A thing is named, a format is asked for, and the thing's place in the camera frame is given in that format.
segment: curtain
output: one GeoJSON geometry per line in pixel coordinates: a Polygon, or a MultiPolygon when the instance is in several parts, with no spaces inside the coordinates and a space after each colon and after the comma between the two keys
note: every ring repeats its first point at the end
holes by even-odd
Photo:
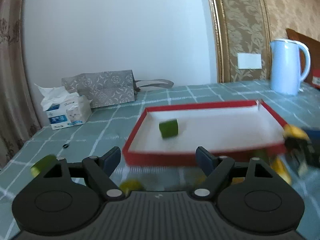
{"type": "Polygon", "coordinates": [[[39,129],[21,50],[22,0],[0,0],[0,169],[39,129]]]}

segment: table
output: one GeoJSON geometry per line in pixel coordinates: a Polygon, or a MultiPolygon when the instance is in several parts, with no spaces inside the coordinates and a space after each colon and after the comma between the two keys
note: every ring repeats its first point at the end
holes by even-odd
{"type": "MultiPolygon", "coordinates": [[[[0,173],[0,239],[10,239],[19,231],[11,203],[32,180],[30,167],[44,156],[54,154],[68,162],[80,162],[91,155],[102,156],[113,146],[122,148],[144,107],[248,99],[263,99],[290,124],[320,128],[320,91],[306,83],[301,84],[297,96],[276,93],[267,81],[258,80],[140,92],[135,102],[96,108],[80,126],[60,130],[44,127],[25,143],[0,173]]],[[[298,231],[309,240],[319,240],[320,172],[310,169],[301,179],[290,173],[292,187],[306,206],[298,231]]],[[[111,179],[119,185],[125,179],[137,178],[147,190],[170,190],[192,185],[202,174],[197,167],[128,167],[122,158],[111,179]]],[[[74,181],[84,183],[83,179],[74,181]]]]}

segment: light blue pitcher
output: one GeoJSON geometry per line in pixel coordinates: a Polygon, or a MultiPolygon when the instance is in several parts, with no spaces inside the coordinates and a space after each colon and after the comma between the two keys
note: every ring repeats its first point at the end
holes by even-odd
{"type": "Polygon", "coordinates": [[[272,90],[289,95],[296,95],[300,83],[306,79],[310,71],[310,53],[308,47],[299,42],[286,39],[276,39],[270,42],[272,51],[272,66],[270,87],[272,90]],[[301,49],[306,58],[306,66],[301,74],[301,49]]]}

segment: floral wallpaper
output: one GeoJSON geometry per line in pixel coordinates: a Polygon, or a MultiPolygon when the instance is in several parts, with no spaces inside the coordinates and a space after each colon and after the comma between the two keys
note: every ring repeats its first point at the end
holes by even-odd
{"type": "Polygon", "coordinates": [[[265,0],[271,38],[287,38],[285,29],[320,41],[320,0],[265,0]]]}
{"type": "Polygon", "coordinates": [[[268,32],[260,0],[222,0],[228,31],[230,81],[267,79],[268,32]],[[261,69],[239,69],[237,53],[260,53],[261,69]]]}

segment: gold trim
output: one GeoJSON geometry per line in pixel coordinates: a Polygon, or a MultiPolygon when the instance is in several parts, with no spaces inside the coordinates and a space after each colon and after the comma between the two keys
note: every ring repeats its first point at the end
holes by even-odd
{"type": "Polygon", "coordinates": [[[260,0],[262,18],[264,23],[265,37],[266,37],[266,50],[267,50],[267,58],[266,58],[266,68],[267,68],[267,79],[270,78],[271,72],[271,49],[270,49],[270,41],[271,41],[271,33],[269,28],[269,19],[268,19],[268,11],[265,0],[260,0]]]}
{"type": "Polygon", "coordinates": [[[228,30],[222,0],[209,0],[217,46],[218,82],[230,82],[228,30]]]}

